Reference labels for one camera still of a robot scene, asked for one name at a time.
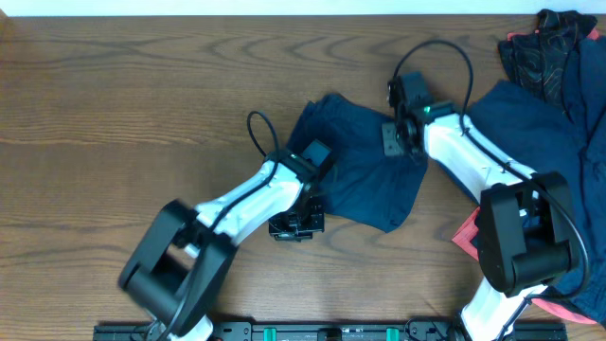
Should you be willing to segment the navy blue shorts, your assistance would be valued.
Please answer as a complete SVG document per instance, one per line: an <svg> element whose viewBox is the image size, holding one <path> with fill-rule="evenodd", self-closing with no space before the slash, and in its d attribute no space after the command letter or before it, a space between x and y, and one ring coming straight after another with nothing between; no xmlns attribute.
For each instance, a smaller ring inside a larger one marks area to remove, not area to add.
<svg viewBox="0 0 606 341"><path fill-rule="evenodd" d="M328 94L304 107L288 139L294 153L318 140L334 164L319 186L328 214L389 233L412 211L428 168L425 157L387 156L382 125L393 119Z"/></svg>

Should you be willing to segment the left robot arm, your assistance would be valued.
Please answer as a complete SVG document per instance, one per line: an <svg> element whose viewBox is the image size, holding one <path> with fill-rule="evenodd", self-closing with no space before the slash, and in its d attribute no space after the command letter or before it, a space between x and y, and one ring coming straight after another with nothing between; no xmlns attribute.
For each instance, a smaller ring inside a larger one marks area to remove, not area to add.
<svg viewBox="0 0 606 341"><path fill-rule="evenodd" d="M302 242L325 229L319 184L332 151L314 140L302 153L266 156L250 179L212 201L179 200L156 215L118 277L153 318L141 340L206 340L212 308L240 244L264 224L277 241Z"/></svg>

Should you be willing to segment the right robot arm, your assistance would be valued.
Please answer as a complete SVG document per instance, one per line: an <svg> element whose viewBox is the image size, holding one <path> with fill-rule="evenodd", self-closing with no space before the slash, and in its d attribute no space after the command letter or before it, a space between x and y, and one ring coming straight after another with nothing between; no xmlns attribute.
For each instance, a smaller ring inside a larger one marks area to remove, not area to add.
<svg viewBox="0 0 606 341"><path fill-rule="evenodd" d="M435 101L419 72L395 74L387 88L394 120L382 126L385 154L435 160L479 204L483 279L447 337L503 340L533 299L586 262L566 180L510 158L451 102Z"/></svg>

